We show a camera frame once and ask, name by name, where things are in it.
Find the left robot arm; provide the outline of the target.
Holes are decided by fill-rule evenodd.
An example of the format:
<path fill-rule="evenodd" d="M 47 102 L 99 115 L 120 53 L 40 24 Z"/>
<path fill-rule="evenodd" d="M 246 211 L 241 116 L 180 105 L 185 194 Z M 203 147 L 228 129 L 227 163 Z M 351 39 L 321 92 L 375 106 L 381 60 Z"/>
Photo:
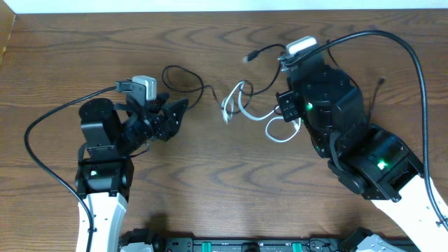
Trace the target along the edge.
<path fill-rule="evenodd" d="M 180 128 L 187 99 L 169 103 L 167 93 L 140 106 L 97 98 L 79 110 L 85 143 L 78 151 L 75 178 L 79 203 L 77 251 L 119 251 L 121 226 L 141 146 L 168 141 Z"/>

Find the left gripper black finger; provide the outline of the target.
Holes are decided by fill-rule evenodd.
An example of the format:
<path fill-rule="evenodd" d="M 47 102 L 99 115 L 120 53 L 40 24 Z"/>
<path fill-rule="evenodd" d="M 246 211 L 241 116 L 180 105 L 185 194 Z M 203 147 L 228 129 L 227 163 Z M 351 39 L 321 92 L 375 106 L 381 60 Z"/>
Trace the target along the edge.
<path fill-rule="evenodd" d="M 162 107 L 164 114 L 164 130 L 166 132 L 179 131 L 183 115 L 188 107 L 188 99 L 180 99 Z"/>
<path fill-rule="evenodd" d="M 166 104 L 168 99 L 169 99 L 169 93 L 163 92 L 163 93 L 157 94 L 157 96 L 154 100 L 151 100 L 148 102 L 148 108 L 149 109 L 161 109 L 162 106 Z"/>

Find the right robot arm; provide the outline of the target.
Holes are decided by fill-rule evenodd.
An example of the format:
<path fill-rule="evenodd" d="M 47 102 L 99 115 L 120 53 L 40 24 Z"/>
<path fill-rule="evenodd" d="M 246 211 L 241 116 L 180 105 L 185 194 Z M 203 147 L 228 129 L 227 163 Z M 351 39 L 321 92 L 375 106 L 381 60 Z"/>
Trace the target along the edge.
<path fill-rule="evenodd" d="M 424 164 L 395 134 L 372 124 L 361 90 L 320 55 L 287 73 L 278 94 L 285 121 L 300 120 L 338 181 L 391 218 L 420 251 L 446 251 L 447 230 L 436 210 L 447 205 Z"/>

